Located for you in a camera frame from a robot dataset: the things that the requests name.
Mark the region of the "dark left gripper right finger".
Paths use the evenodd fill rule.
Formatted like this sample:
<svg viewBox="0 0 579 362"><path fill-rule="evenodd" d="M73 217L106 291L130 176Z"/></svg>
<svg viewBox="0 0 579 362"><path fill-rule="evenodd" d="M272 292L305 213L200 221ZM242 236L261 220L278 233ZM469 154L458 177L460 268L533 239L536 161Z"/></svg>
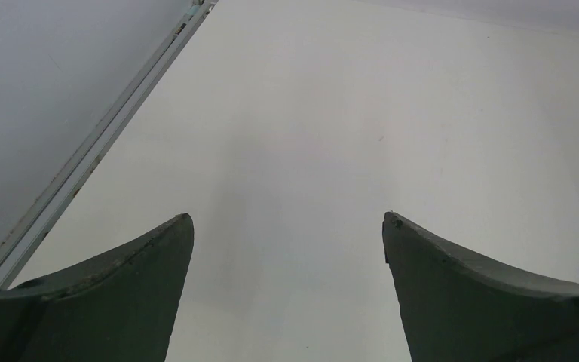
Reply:
<svg viewBox="0 0 579 362"><path fill-rule="evenodd" d="M394 212L382 240L413 361L579 361L579 283L499 262Z"/></svg>

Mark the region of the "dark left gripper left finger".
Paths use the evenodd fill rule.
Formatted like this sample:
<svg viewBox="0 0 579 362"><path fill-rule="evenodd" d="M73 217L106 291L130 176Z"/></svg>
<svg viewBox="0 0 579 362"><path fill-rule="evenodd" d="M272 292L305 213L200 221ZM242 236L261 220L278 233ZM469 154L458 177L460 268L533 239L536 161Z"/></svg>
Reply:
<svg viewBox="0 0 579 362"><path fill-rule="evenodd" d="M180 214L144 235L0 290L0 361L163 361L194 246Z"/></svg>

